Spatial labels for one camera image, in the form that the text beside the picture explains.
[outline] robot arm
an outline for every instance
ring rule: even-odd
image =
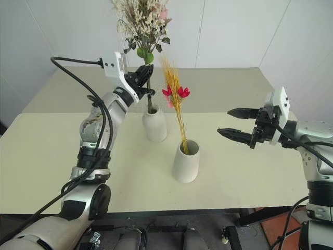
[[[110,151],[102,160],[98,157],[104,155],[108,149],[109,140],[109,150],[112,149],[118,128],[130,105],[138,103],[144,94],[154,95],[155,92],[143,87],[152,75],[153,65],[141,66],[136,72],[127,72],[125,58],[117,52],[103,58],[102,65],[114,89],[102,98],[110,115],[113,131],[110,138],[109,121],[105,121],[106,126],[97,148],[103,115],[98,104],[93,103],[94,107],[89,117],[80,126],[78,163],[72,168],[70,180],[79,178],[90,170],[92,164],[95,164],[94,170],[63,197],[61,212],[58,215],[45,217],[33,223],[12,240],[5,242],[0,247],[1,250],[74,249],[90,224],[107,213],[111,190],[105,183],[110,177]]]
[[[323,145],[333,142],[333,127],[321,121],[289,121],[289,100],[284,88],[268,94],[263,108],[236,108],[228,114],[240,119],[255,119],[257,126],[252,134],[230,128],[218,129],[222,136],[251,148],[255,148],[257,142],[269,141],[272,145],[279,142],[282,147],[300,152],[309,189],[306,209],[313,219],[302,226],[300,249],[333,249],[333,168],[330,166],[333,148]],[[297,141],[306,144],[306,148]]]

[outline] green leaf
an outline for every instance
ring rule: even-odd
[[[132,50],[135,50],[135,48],[136,48],[136,42],[129,44],[129,46],[130,46],[130,48]]]
[[[154,61],[154,55],[152,53],[147,53],[146,63],[151,64]]]
[[[157,49],[157,51],[158,51],[159,53],[161,53],[161,51],[162,51],[162,46],[161,46],[161,44],[156,44],[156,49]]]
[[[163,38],[162,38],[162,43],[170,44],[170,38],[168,38],[168,37],[163,37]]]
[[[147,37],[147,36],[143,36],[143,37],[142,37],[142,41],[143,41],[144,43],[149,43],[149,37]]]
[[[128,43],[129,43],[129,45],[130,44],[132,44],[133,43],[133,41],[134,41],[134,39],[133,38],[126,38],[125,39]]]
[[[150,42],[151,42],[152,44],[154,44],[155,41],[156,41],[156,38],[152,35],[152,36],[150,37]]]
[[[126,49],[124,49],[124,53],[127,54],[130,50],[131,50],[131,48],[126,48]]]
[[[136,54],[138,57],[144,58],[147,54],[147,51],[144,48],[137,48]]]

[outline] flower stem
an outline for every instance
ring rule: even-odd
[[[144,58],[145,64],[147,64],[148,62],[148,58]],[[147,81],[147,88],[150,89],[150,78]],[[148,99],[148,114],[154,114],[154,110],[152,108],[152,101],[151,101],[151,95],[147,95],[147,99]]]
[[[189,155],[188,147],[187,147],[187,138],[186,138],[186,135],[185,135],[185,128],[184,128],[184,123],[183,123],[183,118],[182,118],[182,112],[181,112],[181,105],[180,105],[180,103],[178,103],[175,106],[175,110],[176,110],[178,122],[179,122],[179,125],[180,125],[184,153],[186,155]]]

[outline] white vase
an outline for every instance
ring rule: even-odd
[[[160,107],[154,107],[154,109],[157,110],[154,114],[144,113],[142,123],[148,139],[152,142],[161,142],[168,135],[167,120]]]
[[[194,181],[199,171],[199,145],[195,141],[187,140],[187,147],[189,155],[184,154],[183,143],[179,143],[172,169],[176,180],[183,183]]]

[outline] dried flower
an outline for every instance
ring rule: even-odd
[[[190,91],[188,88],[183,90],[183,87],[180,86],[178,71],[176,68],[170,66],[170,63],[166,58],[163,58],[162,64],[165,83],[168,86],[168,90],[162,90],[162,92],[168,100],[168,106],[174,107],[176,111],[181,130],[184,153],[188,155],[187,138],[182,118],[182,102],[184,98],[190,94]]]
[[[179,95],[181,98],[186,98],[186,97],[189,96],[189,94],[190,94],[190,91],[188,90],[188,88],[185,88],[185,89],[183,90],[183,87],[180,87],[180,88],[178,89],[178,95]]]
[[[162,93],[166,96],[169,96],[172,94],[170,86],[168,86],[168,90],[162,90]]]
[[[168,10],[165,7],[167,0],[112,0],[113,8],[119,16],[117,31],[124,33],[129,43],[127,53],[131,49],[140,49],[137,53],[146,64],[152,62],[150,54],[156,48],[162,51],[162,43],[170,43],[166,37]]]

